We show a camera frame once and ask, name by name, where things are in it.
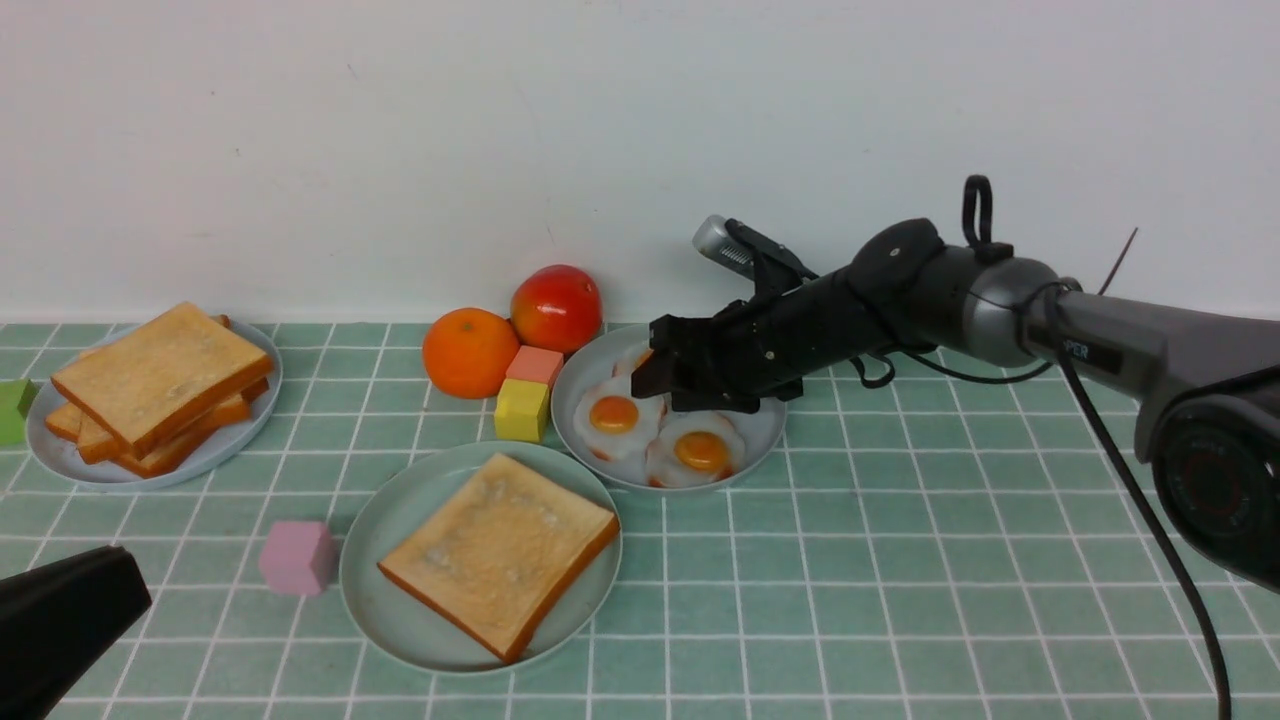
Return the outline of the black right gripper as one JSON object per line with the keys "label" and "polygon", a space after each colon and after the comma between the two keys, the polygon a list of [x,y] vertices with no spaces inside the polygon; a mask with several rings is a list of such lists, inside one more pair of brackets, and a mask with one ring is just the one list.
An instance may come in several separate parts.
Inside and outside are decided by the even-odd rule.
{"label": "black right gripper", "polygon": [[649,325],[649,345],[630,377],[634,397],[664,396],[676,413],[754,414],[765,398],[800,397],[812,373],[888,352],[896,337],[842,274],[831,273],[714,316],[662,316]]}

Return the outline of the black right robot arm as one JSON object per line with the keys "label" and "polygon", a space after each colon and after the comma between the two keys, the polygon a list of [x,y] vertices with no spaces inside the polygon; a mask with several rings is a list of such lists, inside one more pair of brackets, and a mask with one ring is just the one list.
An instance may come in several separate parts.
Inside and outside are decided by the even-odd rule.
{"label": "black right robot arm", "polygon": [[1057,364],[1138,402],[1134,452],[1203,557],[1277,588],[1277,323],[1087,293],[1006,243],[956,246],[900,222],[845,266],[808,270],[750,227],[710,217],[695,245],[754,295],[709,318],[649,325],[639,397],[754,413],[858,357],[948,348],[1015,368]]}

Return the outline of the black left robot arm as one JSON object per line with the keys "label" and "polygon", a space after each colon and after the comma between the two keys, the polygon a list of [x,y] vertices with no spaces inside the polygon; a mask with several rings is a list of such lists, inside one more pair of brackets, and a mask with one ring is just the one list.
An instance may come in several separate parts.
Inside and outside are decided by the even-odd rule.
{"label": "black left robot arm", "polygon": [[113,544],[3,579],[1,716],[45,719],[151,605],[134,556]]}

